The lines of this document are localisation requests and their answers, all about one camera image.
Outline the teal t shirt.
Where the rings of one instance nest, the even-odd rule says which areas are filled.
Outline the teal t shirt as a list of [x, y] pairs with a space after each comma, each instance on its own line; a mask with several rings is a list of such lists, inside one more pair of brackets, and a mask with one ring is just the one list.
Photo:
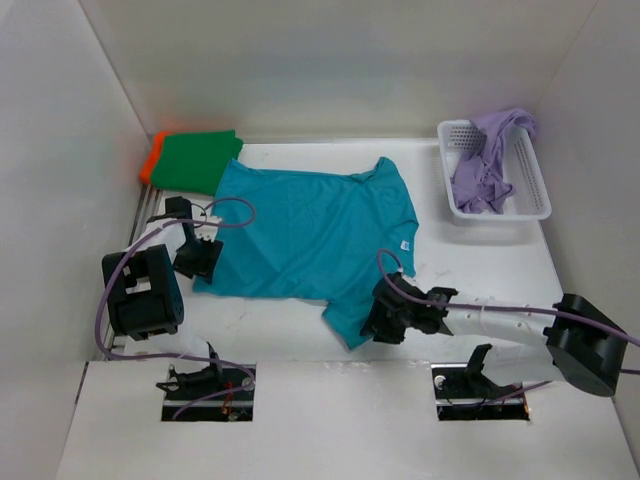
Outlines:
[[419, 228], [395, 163], [380, 158], [350, 175], [260, 170], [231, 161], [214, 215], [231, 223], [211, 282], [194, 291], [224, 297], [323, 301], [323, 317], [350, 350], [361, 335], [381, 274], [376, 255], [392, 251], [415, 272]]

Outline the green t shirt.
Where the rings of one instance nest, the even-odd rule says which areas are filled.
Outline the green t shirt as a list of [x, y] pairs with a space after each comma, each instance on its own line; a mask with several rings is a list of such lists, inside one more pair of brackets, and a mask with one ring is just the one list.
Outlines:
[[150, 185], [214, 196], [227, 165], [239, 158], [243, 146], [234, 130], [171, 133], [164, 140]]

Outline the orange t shirt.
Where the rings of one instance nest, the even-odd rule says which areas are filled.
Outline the orange t shirt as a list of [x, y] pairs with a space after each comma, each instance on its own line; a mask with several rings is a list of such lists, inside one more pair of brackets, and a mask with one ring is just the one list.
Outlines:
[[153, 136], [151, 150], [138, 175], [138, 178], [143, 185], [151, 184], [151, 176], [161, 156], [164, 140], [170, 135], [171, 132], [169, 131], [160, 131]]

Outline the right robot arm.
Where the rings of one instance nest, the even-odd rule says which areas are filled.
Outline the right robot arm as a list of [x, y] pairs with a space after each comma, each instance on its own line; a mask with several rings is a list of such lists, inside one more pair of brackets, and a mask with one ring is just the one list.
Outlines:
[[466, 365], [442, 374], [437, 390], [498, 400], [526, 382], [563, 381], [599, 397], [615, 394], [627, 342], [624, 331], [583, 297], [566, 294], [548, 313], [497, 305], [450, 287], [422, 291], [399, 273], [381, 279], [361, 333], [397, 345], [409, 329], [425, 335], [482, 336]]

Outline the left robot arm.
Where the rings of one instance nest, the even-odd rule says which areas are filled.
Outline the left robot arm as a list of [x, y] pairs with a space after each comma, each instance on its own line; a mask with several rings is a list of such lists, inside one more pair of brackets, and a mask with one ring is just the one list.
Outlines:
[[165, 392], [223, 384], [222, 367], [210, 362], [219, 356], [186, 324], [177, 280], [182, 275], [212, 283], [223, 243], [197, 237], [197, 227], [189, 200], [181, 196], [167, 199], [164, 213], [151, 217], [144, 231], [158, 234], [132, 253], [107, 299], [110, 325], [116, 334], [147, 341], [158, 352], [178, 359], [196, 359], [196, 371], [170, 371], [169, 381], [159, 385]]

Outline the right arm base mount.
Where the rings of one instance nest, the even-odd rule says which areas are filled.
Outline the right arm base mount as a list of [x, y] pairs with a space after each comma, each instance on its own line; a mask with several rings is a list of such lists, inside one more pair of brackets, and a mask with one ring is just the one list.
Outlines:
[[521, 384], [498, 386], [482, 373], [483, 360], [491, 345], [475, 348], [466, 364], [434, 364], [431, 374], [440, 421], [528, 421]]

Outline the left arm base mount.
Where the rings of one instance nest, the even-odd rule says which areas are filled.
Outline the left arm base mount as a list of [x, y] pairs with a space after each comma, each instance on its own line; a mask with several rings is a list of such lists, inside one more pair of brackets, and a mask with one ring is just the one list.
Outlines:
[[251, 378], [235, 367], [212, 365], [200, 371], [178, 372], [169, 366], [162, 391], [163, 422], [233, 423], [253, 420], [255, 390]]

